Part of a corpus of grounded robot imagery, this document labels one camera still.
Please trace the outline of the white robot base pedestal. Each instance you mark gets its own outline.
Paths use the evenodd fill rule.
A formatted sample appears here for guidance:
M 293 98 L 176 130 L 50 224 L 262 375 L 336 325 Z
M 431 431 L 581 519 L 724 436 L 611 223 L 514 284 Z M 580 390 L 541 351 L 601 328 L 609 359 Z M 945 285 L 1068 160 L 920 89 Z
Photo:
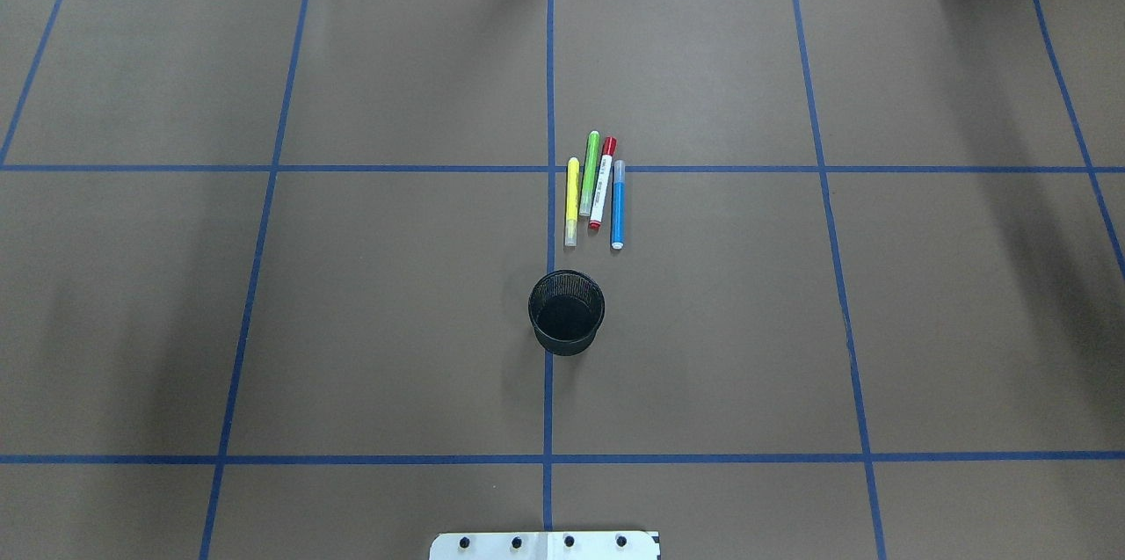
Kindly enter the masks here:
M 622 531 L 443 533 L 430 559 L 660 559 L 659 535 Z

